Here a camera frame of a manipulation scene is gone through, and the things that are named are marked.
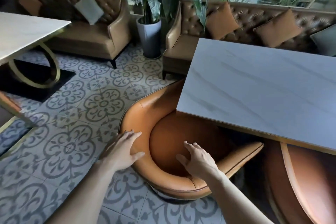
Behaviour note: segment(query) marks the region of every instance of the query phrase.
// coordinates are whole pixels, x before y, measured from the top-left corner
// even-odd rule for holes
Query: hand
[[[189,174],[202,180],[207,180],[209,176],[217,175],[217,173],[220,172],[210,154],[197,143],[190,144],[184,141],[184,146],[190,152],[191,159],[188,160],[181,154],[177,154],[176,158],[186,168]]]
[[[133,142],[140,135],[141,132],[134,133],[134,130],[125,131],[124,133],[117,135],[112,140],[113,143],[105,147],[99,160],[101,165],[106,168],[106,171],[115,172],[128,168],[145,155],[144,152],[138,152],[133,155],[130,154]]]

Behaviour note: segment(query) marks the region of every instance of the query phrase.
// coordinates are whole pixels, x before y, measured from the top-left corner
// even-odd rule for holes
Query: white planter
[[[161,56],[161,21],[155,24],[144,25],[136,21],[143,55],[148,59],[157,59]]]

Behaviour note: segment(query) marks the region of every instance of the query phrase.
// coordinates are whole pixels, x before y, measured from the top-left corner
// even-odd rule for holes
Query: person's right hand
[[[188,160],[181,154],[177,154],[176,158],[186,168],[189,174],[206,180],[209,176],[216,175],[220,172],[214,159],[197,143],[190,144],[184,141],[184,146],[190,152],[191,159]]]

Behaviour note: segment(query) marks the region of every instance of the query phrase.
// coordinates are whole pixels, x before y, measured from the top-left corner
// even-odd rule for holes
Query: sofa leg
[[[117,69],[117,64],[116,64],[116,61],[114,59],[111,59],[110,63],[111,63],[111,65],[114,69]]]
[[[166,75],[167,75],[167,72],[166,72],[166,71],[162,71],[162,79],[163,79],[163,80],[166,79]]]

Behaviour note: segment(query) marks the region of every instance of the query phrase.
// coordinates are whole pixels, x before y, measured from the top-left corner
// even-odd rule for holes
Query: patterned tile floor
[[[46,102],[10,95],[39,128],[0,161],[0,223],[43,223],[86,175],[117,132],[123,112],[137,99],[171,83],[161,79],[162,60],[147,60],[128,47],[117,69],[105,62],[57,54],[61,68],[76,72]],[[22,60],[47,65],[31,51]],[[18,121],[0,136],[0,149],[17,136]],[[212,197],[172,205],[156,197],[128,168],[115,174],[99,215],[105,223],[224,224]]]

